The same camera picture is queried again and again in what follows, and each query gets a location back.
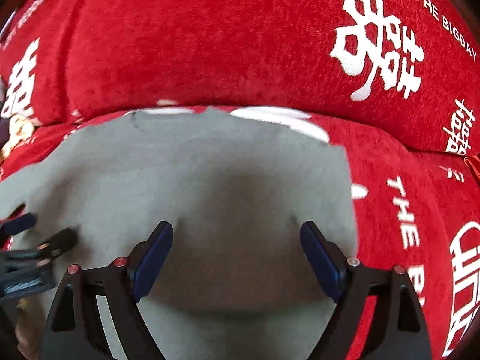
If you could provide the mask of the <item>grey knitted sweater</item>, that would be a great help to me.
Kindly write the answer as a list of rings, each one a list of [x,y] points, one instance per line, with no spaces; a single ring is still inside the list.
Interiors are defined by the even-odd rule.
[[[168,359],[305,359],[335,308],[299,242],[316,223],[357,249],[344,150],[305,124],[208,110],[144,111],[73,133],[45,160],[1,183],[1,215],[38,217],[17,248],[66,227],[80,243],[59,259],[103,267],[163,220],[172,249],[139,308]]]

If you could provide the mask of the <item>orange cloth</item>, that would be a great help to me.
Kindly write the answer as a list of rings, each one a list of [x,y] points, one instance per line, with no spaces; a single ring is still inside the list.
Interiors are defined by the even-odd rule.
[[[7,159],[21,142],[30,139],[35,129],[32,121],[22,115],[13,115],[9,119],[1,118],[1,162]]]

